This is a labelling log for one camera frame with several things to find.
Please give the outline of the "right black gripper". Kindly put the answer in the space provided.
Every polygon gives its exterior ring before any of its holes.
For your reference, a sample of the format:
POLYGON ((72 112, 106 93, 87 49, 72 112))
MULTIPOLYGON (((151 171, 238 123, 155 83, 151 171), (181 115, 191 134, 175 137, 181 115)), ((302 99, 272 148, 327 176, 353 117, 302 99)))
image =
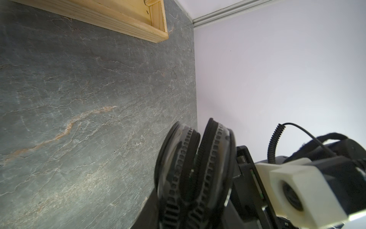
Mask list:
POLYGON ((239 146, 236 152, 228 228, 285 229, 286 221, 276 216, 248 148, 239 146))

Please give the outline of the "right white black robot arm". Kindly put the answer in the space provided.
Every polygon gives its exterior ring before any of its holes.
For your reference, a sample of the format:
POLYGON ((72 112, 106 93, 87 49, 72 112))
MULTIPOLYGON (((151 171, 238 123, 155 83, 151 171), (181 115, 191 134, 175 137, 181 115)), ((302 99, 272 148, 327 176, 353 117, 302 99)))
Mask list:
POLYGON ((267 161, 254 163, 239 147, 239 174, 222 217, 225 229, 331 229, 366 215, 366 152, 331 133, 290 158, 275 156, 274 134, 267 161))

